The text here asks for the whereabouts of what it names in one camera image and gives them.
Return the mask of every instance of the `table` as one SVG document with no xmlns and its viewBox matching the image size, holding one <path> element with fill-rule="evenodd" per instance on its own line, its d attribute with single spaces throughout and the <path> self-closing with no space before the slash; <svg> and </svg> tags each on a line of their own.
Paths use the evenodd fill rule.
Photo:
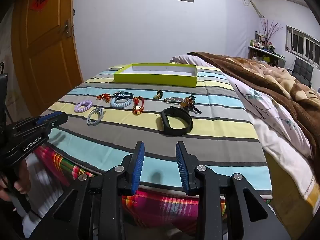
<svg viewBox="0 0 320 240">
<path fill-rule="evenodd" d="M 252 47 L 252 46 L 248 46 L 249 48 L 249 54 L 248 54 L 248 59 L 252 59 L 252 57 L 270 57 L 270 65 L 273 65 L 273 66 L 277 66 L 277 67 L 284 67 L 284 64 L 285 64 L 285 59 L 280 57 L 280 56 L 277 56 L 273 53 L 270 53 L 270 52 L 267 52 L 263 49 L 259 49 L 259 48 L 255 48 L 255 47 Z"/>
</svg>

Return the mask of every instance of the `purple coil hair tie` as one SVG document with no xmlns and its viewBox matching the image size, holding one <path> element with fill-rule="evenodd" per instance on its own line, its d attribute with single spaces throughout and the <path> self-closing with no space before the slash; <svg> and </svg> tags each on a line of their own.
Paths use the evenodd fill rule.
<svg viewBox="0 0 320 240">
<path fill-rule="evenodd" d="M 92 107 L 92 102 L 90 100 L 86 100 L 86 101 L 83 101 L 75 106 L 75 112 L 76 113 L 83 113 L 83 112 L 89 110 L 91 107 Z"/>
</svg>

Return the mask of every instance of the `black watch strap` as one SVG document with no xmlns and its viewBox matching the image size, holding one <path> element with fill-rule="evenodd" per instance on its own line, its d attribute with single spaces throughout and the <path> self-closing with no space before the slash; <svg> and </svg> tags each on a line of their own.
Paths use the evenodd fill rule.
<svg viewBox="0 0 320 240">
<path fill-rule="evenodd" d="M 172 136 L 182 136 L 189 133 L 193 128 L 193 121 L 185 110 L 177 107 L 170 106 L 170 108 L 164 109 L 161 114 L 161 119 L 163 123 L 163 132 L 165 135 Z M 188 126 L 182 129 L 173 129 L 170 127 L 168 116 L 179 117 L 187 122 Z"/>
</svg>

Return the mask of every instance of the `metal screw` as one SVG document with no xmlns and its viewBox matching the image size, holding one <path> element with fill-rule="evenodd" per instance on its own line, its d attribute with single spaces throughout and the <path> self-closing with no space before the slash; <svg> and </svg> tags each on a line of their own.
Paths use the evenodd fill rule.
<svg viewBox="0 0 320 240">
<path fill-rule="evenodd" d="M 204 166 L 204 165 L 199 165 L 199 166 L 197 167 L 197 169 L 198 169 L 198 171 L 205 171 L 205 170 L 207 169 L 207 167 Z"/>
<path fill-rule="evenodd" d="M 121 166 L 121 165 L 118 165 L 118 166 L 115 167 L 115 171 L 116 171 L 116 172 L 121 172 L 121 171 L 123 171 L 123 170 L 124 170 L 124 167 Z"/>
<path fill-rule="evenodd" d="M 236 173 L 235 175 L 233 175 L 233 177 L 234 177 L 236 180 L 241 180 L 241 179 L 243 179 L 243 176 L 242 176 L 240 173 Z"/>
<path fill-rule="evenodd" d="M 79 175 L 78 179 L 81 180 L 81 181 L 84 181 L 88 178 L 88 175 L 87 174 L 81 174 Z"/>
</svg>

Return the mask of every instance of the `window frame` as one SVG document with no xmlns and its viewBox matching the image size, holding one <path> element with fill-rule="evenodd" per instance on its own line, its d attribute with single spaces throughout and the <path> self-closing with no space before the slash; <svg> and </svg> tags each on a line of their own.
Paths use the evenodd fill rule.
<svg viewBox="0 0 320 240">
<path fill-rule="evenodd" d="M 311 65 L 313 65 L 314 67 L 317 67 L 318 69 L 320 69 L 320 53 L 319 53 L 319 64 L 316 62 L 316 46 L 319 46 L 320 47 L 320 41 L 315 39 L 314 37 L 310 36 L 309 34 L 307 33 L 304 33 L 302 31 L 299 31 L 295 28 L 292 28 L 290 26 L 287 26 L 287 29 L 286 29 L 286 40 L 285 40 L 285 50 L 287 52 L 290 52 L 294 55 L 296 55 L 297 57 L 299 58 L 302 58 L 303 60 L 307 61 L 308 63 L 310 63 Z M 299 51 L 299 37 L 300 37 L 300 34 L 303 34 L 303 54 L 300 54 L 298 51 Z M 291 43 L 290 43 L 290 46 L 288 46 L 289 42 L 288 39 L 290 38 L 289 37 L 289 34 L 291 36 Z M 292 44 L 293 44 L 293 35 L 297 35 L 298 34 L 298 42 L 297 42 L 297 48 L 296 50 L 297 51 L 294 51 L 292 49 Z M 307 40 L 309 41 L 309 53 L 308 53 L 308 56 L 306 56 L 306 50 L 307 50 Z M 313 57 L 312 58 L 309 58 L 310 57 L 310 47 L 311 47 L 311 42 L 313 43 Z"/>
</svg>

